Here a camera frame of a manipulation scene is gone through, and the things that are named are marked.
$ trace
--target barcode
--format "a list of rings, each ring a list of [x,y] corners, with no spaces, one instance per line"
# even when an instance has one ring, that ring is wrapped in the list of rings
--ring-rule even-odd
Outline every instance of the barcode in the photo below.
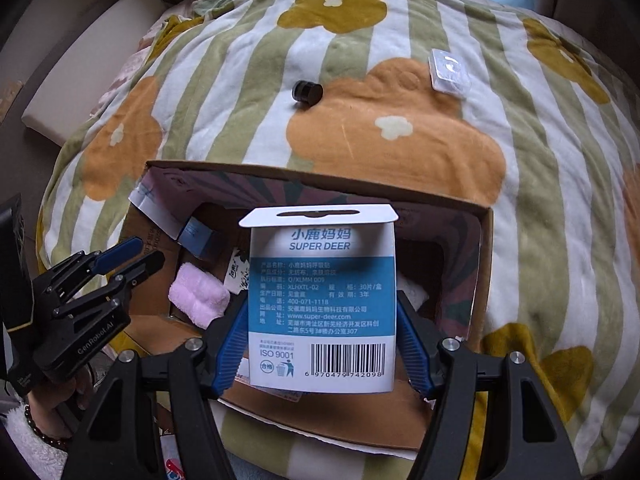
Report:
[[[384,343],[311,345],[311,374],[385,374]]]

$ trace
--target white package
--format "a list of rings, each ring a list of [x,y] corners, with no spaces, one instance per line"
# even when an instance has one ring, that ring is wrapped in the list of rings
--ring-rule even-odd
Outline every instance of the white package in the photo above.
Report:
[[[429,55],[431,85],[436,92],[465,99],[471,90],[471,80],[464,63],[446,50],[434,48]]]
[[[389,204],[257,208],[251,228],[251,386],[390,392],[396,250]]]

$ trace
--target plastic blister pack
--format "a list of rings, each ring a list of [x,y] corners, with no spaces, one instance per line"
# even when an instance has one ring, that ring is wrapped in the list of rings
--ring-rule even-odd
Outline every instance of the plastic blister pack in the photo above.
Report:
[[[446,50],[432,49],[429,55],[431,85],[436,92],[465,99],[471,90],[471,79],[464,63]]]

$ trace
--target box flap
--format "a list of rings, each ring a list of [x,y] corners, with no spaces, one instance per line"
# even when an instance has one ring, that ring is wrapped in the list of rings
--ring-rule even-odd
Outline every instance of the box flap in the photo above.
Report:
[[[306,225],[356,225],[395,222],[398,215],[389,204],[260,207],[240,221],[240,227]]]

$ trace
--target pink towel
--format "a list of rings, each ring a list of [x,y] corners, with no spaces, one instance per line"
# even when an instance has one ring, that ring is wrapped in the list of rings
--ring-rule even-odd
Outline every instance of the pink towel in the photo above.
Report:
[[[169,288],[169,301],[200,328],[206,328],[212,320],[224,316],[230,298],[219,279],[189,262],[180,266]]]

